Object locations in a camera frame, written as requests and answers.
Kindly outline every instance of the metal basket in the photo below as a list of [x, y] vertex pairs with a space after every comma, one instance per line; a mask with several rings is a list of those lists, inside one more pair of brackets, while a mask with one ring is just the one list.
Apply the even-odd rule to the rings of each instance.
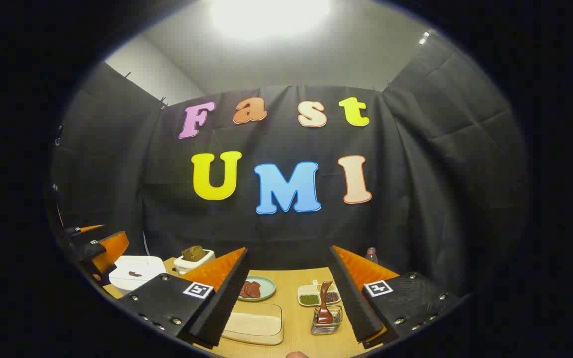
[[313, 322], [311, 325], [311, 333], [314, 335], [330, 335], [331, 333], [337, 331], [339, 325], [342, 323], [342, 306], [337, 304], [327, 305], [327, 310], [333, 316], [333, 323], [319, 324], [318, 313], [320, 313], [321, 306], [315, 308], [313, 313]]

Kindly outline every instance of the black fabric backdrop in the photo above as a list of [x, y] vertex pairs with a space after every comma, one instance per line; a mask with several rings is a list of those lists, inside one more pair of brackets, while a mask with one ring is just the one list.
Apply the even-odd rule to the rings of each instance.
[[[462, 295], [521, 240], [529, 179], [512, 111], [471, 59], [439, 36], [430, 36], [383, 92], [270, 86], [159, 111], [155, 98], [121, 75], [95, 76], [73, 102], [55, 156], [61, 169], [53, 172], [61, 173], [56, 182], [66, 198], [66, 225], [107, 224], [97, 235], [124, 229], [126, 254], [145, 254], [143, 231], [154, 256], [178, 256], [197, 244], [217, 256], [245, 246], [255, 269], [324, 267], [317, 252], [329, 245], [357, 254], [375, 246], [385, 267], [418, 270]], [[94, 100], [83, 94], [94, 90], [100, 96]], [[263, 98], [268, 116], [234, 124], [236, 104], [249, 97]], [[337, 103], [348, 97], [366, 104], [369, 125], [346, 121]], [[324, 104], [324, 127], [298, 123], [302, 100]], [[179, 140], [184, 109], [209, 101], [216, 109], [198, 135]], [[219, 157], [231, 150], [243, 155], [236, 191], [223, 201], [198, 197], [191, 157], [216, 156], [210, 181], [219, 186]], [[337, 159], [349, 155], [366, 158], [369, 202], [342, 200], [346, 183]], [[257, 214], [260, 183], [253, 168], [273, 163], [288, 179], [302, 161], [319, 165], [320, 211]]]

